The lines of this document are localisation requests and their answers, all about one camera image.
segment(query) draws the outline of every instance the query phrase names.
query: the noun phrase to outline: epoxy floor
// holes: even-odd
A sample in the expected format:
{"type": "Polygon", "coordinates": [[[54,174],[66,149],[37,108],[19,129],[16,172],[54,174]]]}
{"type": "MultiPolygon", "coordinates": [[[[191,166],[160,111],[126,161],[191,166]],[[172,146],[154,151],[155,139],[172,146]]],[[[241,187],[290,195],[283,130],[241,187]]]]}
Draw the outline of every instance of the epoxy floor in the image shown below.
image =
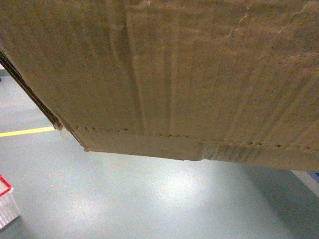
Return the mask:
{"type": "MultiPolygon", "coordinates": [[[[51,126],[11,77],[0,132],[51,126]]],[[[58,131],[0,138],[21,217],[0,239],[315,239],[319,201],[290,171],[84,152],[58,131]]]]}

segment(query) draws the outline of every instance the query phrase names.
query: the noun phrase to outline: plastic basket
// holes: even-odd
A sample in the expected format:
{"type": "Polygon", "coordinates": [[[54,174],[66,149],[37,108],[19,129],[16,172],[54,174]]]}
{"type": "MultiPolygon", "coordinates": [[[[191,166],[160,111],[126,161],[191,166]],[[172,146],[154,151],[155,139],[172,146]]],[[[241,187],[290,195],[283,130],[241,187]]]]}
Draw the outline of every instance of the plastic basket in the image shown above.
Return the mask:
{"type": "Polygon", "coordinates": [[[12,192],[12,186],[0,175],[0,229],[20,215],[12,192]]]}

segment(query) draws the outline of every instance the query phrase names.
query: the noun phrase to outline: torn cardboard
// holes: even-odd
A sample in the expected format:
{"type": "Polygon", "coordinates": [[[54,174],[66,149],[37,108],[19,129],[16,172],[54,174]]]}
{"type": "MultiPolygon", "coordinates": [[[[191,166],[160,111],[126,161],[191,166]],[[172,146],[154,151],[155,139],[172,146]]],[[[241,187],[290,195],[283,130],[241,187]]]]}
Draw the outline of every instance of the torn cardboard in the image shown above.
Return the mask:
{"type": "Polygon", "coordinates": [[[319,2],[2,1],[0,48],[88,151],[319,170],[319,2]]]}

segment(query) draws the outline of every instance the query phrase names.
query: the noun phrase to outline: corrugated cardboard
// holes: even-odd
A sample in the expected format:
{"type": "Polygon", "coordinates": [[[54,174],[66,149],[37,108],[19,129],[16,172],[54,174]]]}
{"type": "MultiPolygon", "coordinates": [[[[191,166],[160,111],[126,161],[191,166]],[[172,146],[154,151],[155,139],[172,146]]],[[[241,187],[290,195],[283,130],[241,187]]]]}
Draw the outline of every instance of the corrugated cardboard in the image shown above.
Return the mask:
{"type": "Polygon", "coordinates": [[[319,2],[0,4],[0,48],[85,150],[319,170],[319,2]]]}

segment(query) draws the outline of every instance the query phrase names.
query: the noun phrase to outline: yellow floor line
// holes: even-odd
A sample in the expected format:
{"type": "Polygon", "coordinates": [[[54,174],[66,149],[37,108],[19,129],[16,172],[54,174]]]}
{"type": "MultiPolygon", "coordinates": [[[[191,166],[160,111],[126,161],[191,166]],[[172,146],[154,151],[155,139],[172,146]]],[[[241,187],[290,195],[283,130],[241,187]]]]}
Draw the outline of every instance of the yellow floor line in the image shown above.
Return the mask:
{"type": "Polygon", "coordinates": [[[53,131],[53,130],[55,130],[55,128],[51,126],[51,127],[44,127],[44,128],[33,128],[33,129],[26,129],[26,130],[20,130],[20,131],[6,132],[6,133],[0,133],[0,138],[7,137],[7,136],[27,134],[27,133],[47,132],[47,131],[53,131]]]}

